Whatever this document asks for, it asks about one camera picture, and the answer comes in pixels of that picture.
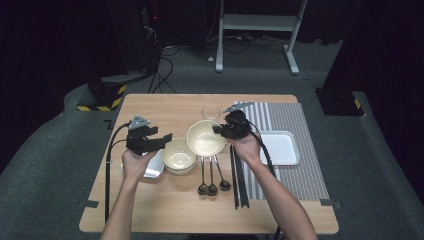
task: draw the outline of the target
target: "dark background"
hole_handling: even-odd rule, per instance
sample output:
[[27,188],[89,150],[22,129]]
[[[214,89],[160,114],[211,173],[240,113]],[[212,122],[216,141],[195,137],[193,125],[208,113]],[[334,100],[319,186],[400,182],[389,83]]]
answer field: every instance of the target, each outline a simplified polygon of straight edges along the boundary
[[[133,11],[137,8],[125,10],[128,6],[125,3],[135,6],[136,1],[121,1],[124,8],[114,7],[106,0],[89,2],[2,1],[0,77],[5,111],[1,123],[6,143],[1,149],[1,170],[39,126],[63,111],[64,96],[87,83],[82,66],[92,69],[97,74],[95,77],[145,68],[148,49],[143,46],[146,42],[137,22],[140,17]],[[166,1],[153,2],[162,7],[160,11],[169,10]],[[168,14],[163,19],[164,34],[201,48],[199,36],[201,40],[202,34],[206,35],[212,26],[214,33],[217,32],[217,25],[213,24],[215,1],[184,2],[172,8],[174,15]],[[328,44],[344,40],[325,89],[366,93],[386,141],[422,200],[424,38],[419,19],[422,9],[417,2],[310,0],[298,41],[322,39],[323,44]],[[259,0],[226,1],[226,10],[294,14],[299,3],[299,0],[269,0],[266,4]],[[127,16],[125,21],[129,24],[119,23],[116,16]],[[190,31],[192,38],[187,34],[183,38],[177,30],[177,27],[185,29],[187,16],[204,19],[200,23],[205,29]]]

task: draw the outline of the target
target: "cup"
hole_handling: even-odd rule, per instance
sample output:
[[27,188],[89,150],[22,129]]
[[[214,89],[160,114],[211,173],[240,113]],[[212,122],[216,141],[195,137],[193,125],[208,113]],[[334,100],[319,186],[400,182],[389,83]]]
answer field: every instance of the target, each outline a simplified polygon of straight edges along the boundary
[[204,120],[210,120],[219,123],[219,117],[221,116],[221,109],[216,106],[208,105],[202,109],[202,117]]

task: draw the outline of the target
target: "spoon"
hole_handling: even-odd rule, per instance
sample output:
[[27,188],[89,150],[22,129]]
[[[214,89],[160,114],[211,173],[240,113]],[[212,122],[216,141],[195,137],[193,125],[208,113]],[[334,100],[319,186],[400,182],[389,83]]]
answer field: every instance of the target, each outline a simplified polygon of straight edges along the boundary
[[209,157],[209,163],[211,165],[211,185],[209,185],[209,196],[214,196],[218,193],[218,188],[213,184],[213,172],[212,172],[212,157]]
[[205,184],[205,163],[204,158],[201,157],[202,162],[202,184],[200,184],[199,188],[197,189],[197,192],[199,195],[205,195],[208,194],[208,185]]
[[221,168],[219,167],[218,159],[216,158],[216,156],[214,156],[214,158],[215,158],[216,166],[218,167],[219,175],[221,175],[221,182],[219,183],[219,188],[221,188],[222,191],[228,191],[231,188],[231,184],[228,181],[226,181],[224,179],[224,177],[222,176],[222,172],[221,172]]

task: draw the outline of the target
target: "human hand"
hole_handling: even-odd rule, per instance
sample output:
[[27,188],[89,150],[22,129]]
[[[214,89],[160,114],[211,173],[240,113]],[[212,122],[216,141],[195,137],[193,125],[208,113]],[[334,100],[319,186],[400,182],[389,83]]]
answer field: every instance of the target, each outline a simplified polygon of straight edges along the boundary
[[124,180],[140,181],[146,172],[149,161],[156,153],[157,152],[149,152],[144,156],[139,156],[129,149],[125,150],[122,154]]
[[261,159],[259,157],[260,145],[252,134],[249,134],[239,140],[227,139],[227,141],[234,146],[239,157],[249,166],[261,163]]

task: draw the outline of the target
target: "rectangular tray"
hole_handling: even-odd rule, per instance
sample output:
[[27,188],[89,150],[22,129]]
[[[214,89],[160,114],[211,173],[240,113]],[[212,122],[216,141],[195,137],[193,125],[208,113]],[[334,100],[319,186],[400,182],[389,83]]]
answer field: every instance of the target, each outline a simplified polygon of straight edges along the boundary
[[[288,131],[261,131],[262,141],[271,156],[272,165],[296,165],[300,154],[294,135]],[[261,149],[261,161],[267,164],[266,157]]]

